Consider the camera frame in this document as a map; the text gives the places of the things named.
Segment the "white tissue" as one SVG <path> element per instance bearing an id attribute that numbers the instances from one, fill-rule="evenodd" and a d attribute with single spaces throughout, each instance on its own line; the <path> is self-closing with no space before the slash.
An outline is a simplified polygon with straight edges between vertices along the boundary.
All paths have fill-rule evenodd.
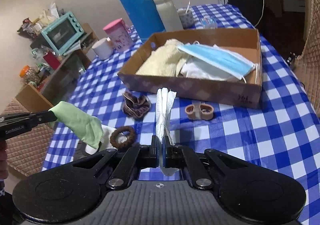
<path id="1" fill-rule="evenodd" d="M 166 168 L 165 164 L 165 145 L 163 139 L 168 136 L 169 142 L 173 144 L 170 137 L 169 124 L 171 109 L 176 98 L 176 92 L 168 88 L 157 90 L 156 95 L 156 136 L 159 142 L 159 167 L 165 176 L 173 176 L 177 171 L 176 168 Z"/>

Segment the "green cloth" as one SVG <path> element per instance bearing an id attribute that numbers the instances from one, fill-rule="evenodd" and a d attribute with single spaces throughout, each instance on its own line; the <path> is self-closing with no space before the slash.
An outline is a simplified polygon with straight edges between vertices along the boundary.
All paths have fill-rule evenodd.
<path id="1" fill-rule="evenodd" d="M 57 121 L 68 127 L 82 142 L 94 149 L 99 147 L 104 132 L 101 121 L 97 117 L 65 101 L 60 101 L 49 111 L 52 111 Z"/>

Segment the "cream knitted cloth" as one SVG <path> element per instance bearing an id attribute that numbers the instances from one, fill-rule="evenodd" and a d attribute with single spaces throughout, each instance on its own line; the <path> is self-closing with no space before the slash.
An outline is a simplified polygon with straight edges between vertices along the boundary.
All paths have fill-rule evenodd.
<path id="1" fill-rule="evenodd" d="M 136 75 L 178 77 L 190 57 L 177 48 L 180 45 L 183 43 L 176 39 L 167 40 L 163 46 L 151 52 Z"/>

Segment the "white ceramic mug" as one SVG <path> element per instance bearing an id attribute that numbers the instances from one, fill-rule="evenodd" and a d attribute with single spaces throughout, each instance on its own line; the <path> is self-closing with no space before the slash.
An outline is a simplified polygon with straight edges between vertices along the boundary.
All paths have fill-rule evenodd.
<path id="1" fill-rule="evenodd" d="M 93 51 L 101 60 L 108 59 L 113 53 L 113 47 L 110 41 L 109 38 L 103 38 L 96 41 L 92 46 Z"/>

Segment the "blue tissue packet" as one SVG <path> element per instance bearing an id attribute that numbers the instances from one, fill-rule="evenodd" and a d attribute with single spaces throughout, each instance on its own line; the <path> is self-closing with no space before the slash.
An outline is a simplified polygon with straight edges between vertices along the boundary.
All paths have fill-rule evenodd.
<path id="1" fill-rule="evenodd" d="M 205 16 L 199 19 L 203 29 L 216 29 L 217 22 L 213 17 Z"/>

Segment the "brown cardboard box tray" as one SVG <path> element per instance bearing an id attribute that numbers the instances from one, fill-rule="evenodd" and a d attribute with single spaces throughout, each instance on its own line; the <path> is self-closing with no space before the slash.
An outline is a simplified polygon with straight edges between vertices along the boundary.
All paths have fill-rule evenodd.
<path id="1" fill-rule="evenodd" d="M 190 56 L 178 77 L 136 75 L 151 52 L 169 39 L 182 42 L 177 48 Z M 263 83 L 259 32 L 217 28 L 155 33 L 118 75 L 134 91 L 155 94 L 168 88 L 182 98 L 255 109 Z"/>

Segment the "pink hello kitty cup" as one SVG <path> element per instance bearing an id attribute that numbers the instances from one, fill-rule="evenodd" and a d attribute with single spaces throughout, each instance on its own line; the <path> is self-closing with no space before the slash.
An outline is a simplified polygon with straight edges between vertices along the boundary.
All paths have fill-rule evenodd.
<path id="1" fill-rule="evenodd" d="M 108 35 L 114 48 L 118 52 L 124 52 L 134 44 L 130 36 L 129 28 L 122 18 L 114 20 L 104 26 L 103 31 Z"/>

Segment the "blue thermos flask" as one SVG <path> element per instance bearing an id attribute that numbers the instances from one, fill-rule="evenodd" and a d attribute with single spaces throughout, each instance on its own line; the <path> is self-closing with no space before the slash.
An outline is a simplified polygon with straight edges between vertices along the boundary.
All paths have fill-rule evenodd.
<path id="1" fill-rule="evenodd" d="M 153 0 L 120 0 L 142 42 L 165 27 Z"/>

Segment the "small patterned cup with spoon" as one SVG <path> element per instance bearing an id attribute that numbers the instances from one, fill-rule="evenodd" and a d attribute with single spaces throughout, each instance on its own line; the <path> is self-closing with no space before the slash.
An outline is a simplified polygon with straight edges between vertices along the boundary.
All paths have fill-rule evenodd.
<path id="1" fill-rule="evenodd" d="M 195 20 L 193 17 L 192 10 L 190 8 L 190 1 L 188 2 L 188 6 L 185 9 L 178 9 L 177 13 L 179 15 L 182 27 L 184 29 L 188 29 L 194 25 Z"/>

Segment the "purple velvet scrunchie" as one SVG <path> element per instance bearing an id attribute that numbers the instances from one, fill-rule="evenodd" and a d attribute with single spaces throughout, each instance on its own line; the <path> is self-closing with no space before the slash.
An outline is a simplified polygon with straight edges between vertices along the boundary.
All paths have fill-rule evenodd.
<path id="1" fill-rule="evenodd" d="M 123 112 L 127 116 L 140 120 L 142 119 L 151 109 L 151 103 L 147 96 L 141 95 L 139 97 L 134 96 L 129 91 L 123 93 L 124 104 Z"/>

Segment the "wooden shelf unit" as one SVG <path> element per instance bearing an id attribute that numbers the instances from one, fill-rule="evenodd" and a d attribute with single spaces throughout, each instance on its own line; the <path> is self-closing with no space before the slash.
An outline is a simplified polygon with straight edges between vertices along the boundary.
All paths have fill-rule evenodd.
<path id="1" fill-rule="evenodd" d="M 41 83 L 40 88 L 28 84 L 16 95 L 16 100 L 27 111 L 47 110 L 60 101 L 67 101 L 75 90 L 78 79 L 94 58 L 88 52 L 98 40 L 88 23 L 82 24 L 82 27 L 85 34 L 80 38 L 80 49 L 67 55 L 59 67 Z"/>

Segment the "quilted brown chair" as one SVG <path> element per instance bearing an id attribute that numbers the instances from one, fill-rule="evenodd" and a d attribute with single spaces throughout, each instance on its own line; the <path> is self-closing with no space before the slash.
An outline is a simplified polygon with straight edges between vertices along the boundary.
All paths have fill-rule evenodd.
<path id="1" fill-rule="evenodd" d="M 309 32 L 303 52 L 295 60 L 293 72 L 303 84 L 317 115 L 319 115 L 319 59 L 319 0 L 311 0 Z"/>

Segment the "cream insulated bottle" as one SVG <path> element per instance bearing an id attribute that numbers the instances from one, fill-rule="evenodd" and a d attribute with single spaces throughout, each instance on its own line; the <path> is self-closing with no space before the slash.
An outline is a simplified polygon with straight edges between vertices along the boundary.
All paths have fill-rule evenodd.
<path id="1" fill-rule="evenodd" d="M 153 0 L 167 32 L 183 30 L 177 9 L 172 0 Z"/>

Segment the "teal toaster oven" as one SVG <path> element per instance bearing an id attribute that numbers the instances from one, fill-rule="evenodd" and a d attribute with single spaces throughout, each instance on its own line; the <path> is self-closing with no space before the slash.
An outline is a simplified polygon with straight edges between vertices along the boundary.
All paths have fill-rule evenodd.
<path id="1" fill-rule="evenodd" d="M 84 33 L 81 24 L 71 11 L 41 31 L 49 46 L 59 55 L 63 55 Z"/>

